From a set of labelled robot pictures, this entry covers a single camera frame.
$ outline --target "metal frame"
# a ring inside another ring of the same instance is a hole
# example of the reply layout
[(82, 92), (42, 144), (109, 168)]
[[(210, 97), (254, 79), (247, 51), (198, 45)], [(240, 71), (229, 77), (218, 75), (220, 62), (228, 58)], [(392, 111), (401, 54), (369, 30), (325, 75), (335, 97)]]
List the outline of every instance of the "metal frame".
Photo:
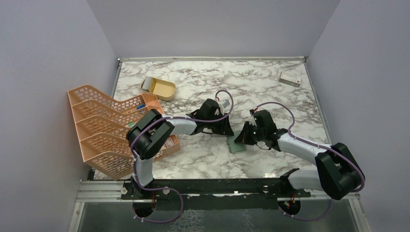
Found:
[[(111, 92), (111, 96), (114, 97), (114, 93), (116, 90), (122, 62), (125, 61), (212, 61), (212, 60), (220, 60), (220, 61), (245, 61), (245, 60), (294, 60), (294, 61), (302, 61), (304, 63), (307, 76), (312, 87), (312, 91), (319, 109), (319, 112), (322, 117), (324, 129), (326, 132), (326, 136), (328, 138), (329, 143), (330, 136), (329, 136), (329, 126), (327, 124), (326, 116), (323, 112), (323, 109), (320, 105), (320, 100), (317, 96), (316, 90), (314, 88), (312, 79), (310, 77), (310, 73), (308, 71), (306, 57), (292, 57), (292, 58), (282, 58), (282, 57), (159, 57), (159, 58), (121, 58), (118, 59), (118, 68), (117, 74), (115, 76), (115, 83), (114, 87)], [(124, 181), (81, 181), (77, 193), (76, 202), (74, 205), (73, 216), (70, 222), (69, 231), (76, 232), (80, 226), (82, 213), (84, 211), (84, 205), (88, 202), (135, 202), (135, 203), (148, 203), (151, 200), (122, 200), (121, 199), (121, 188), (123, 186)], [(308, 200), (325, 200), (330, 199), (326, 193), (321, 191), (311, 191), (311, 197), (303, 198), (304, 201)], [(247, 195), (246, 193), (232, 193), (232, 194), (224, 194), (224, 195)], [(288, 198), (278, 198), (278, 201), (287, 200)], [(362, 211), (362, 207), (360, 205), (359, 199), (360, 194), (358, 193), (349, 193), (343, 199), (348, 199), (352, 214), (357, 224), (357, 228), (361, 232), (369, 232), (370, 228), (368, 226), (366, 216)]]

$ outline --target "gray wall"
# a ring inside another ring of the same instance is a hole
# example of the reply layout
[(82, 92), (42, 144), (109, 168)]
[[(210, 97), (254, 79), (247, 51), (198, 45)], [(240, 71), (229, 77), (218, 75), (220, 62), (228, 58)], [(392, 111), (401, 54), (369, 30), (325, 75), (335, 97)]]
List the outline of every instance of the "gray wall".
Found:
[(117, 57), (85, 0), (0, 3), (0, 231), (66, 231), (83, 164), (67, 90)]
[(307, 63), (332, 141), (366, 174), (373, 231), (408, 231), (410, 1), (341, 0)]
[(308, 56), (338, 0), (88, 0), (120, 58)]

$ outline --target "table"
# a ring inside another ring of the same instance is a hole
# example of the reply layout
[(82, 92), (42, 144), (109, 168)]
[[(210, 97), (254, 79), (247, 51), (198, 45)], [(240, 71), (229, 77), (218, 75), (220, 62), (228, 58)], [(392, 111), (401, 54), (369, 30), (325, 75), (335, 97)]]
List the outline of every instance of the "table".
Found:
[[(301, 77), (300, 87), (278, 82), (281, 72)], [(181, 116), (213, 99), (220, 89), (234, 97), (230, 115), (233, 131), (240, 131), (256, 105), (276, 101), (288, 106), (296, 118), (293, 132), (320, 143), (327, 143), (322, 118), (308, 75), (301, 60), (208, 60), (208, 61), (130, 61), (123, 62), (114, 94), (119, 101), (141, 94), (145, 77), (172, 81), (177, 94), (160, 103), (167, 115)], [(224, 93), (223, 99), (229, 99)], [(288, 128), (292, 118), (277, 105), (263, 107), (278, 128)], [(241, 153), (229, 153), (226, 136), (179, 135), (181, 151), (153, 165), (155, 178), (258, 178), (279, 177), (292, 168), (315, 169), (309, 162), (291, 154), (247, 146)], [(94, 179), (110, 179), (96, 171)]]

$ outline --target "small white box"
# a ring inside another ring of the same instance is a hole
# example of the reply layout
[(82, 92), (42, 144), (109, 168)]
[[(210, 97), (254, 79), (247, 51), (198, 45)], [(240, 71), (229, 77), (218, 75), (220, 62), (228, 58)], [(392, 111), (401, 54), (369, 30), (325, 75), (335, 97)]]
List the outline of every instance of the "small white box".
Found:
[(295, 87), (299, 87), (301, 80), (302, 78), (300, 76), (293, 75), (287, 72), (282, 72), (279, 78), (279, 82)]

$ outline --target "marble table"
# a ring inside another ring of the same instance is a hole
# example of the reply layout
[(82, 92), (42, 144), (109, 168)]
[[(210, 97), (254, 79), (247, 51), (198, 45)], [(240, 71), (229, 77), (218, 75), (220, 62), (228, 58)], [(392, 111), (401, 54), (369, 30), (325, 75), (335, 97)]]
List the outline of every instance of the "marble table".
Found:
[[(281, 72), (302, 78), (300, 87), (278, 82)], [(171, 101), (161, 101), (167, 115), (177, 116), (198, 109), (207, 98), (213, 99), (219, 89), (234, 97), (230, 115), (234, 131), (242, 130), (249, 120), (249, 109), (276, 101), (288, 106), (296, 117), (293, 132), (313, 141), (327, 143), (322, 118), (302, 61), (134, 61), (123, 62), (114, 98), (126, 100), (141, 93), (140, 84), (151, 76), (176, 84), (177, 94)], [(220, 93), (222, 99), (229, 97)], [(292, 118), (277, 105), (266, 105), (278, 128), (287, 128)], [(294, 155), (247, 146), (237, 154), (228, 152), (226, 136), (179, 135), (181, 151), (153, 165), (155, 178), (260, 178), (279, 177), (292, 168), (314, 169)], [(95, 179), (109, 179), (96, 171)]]

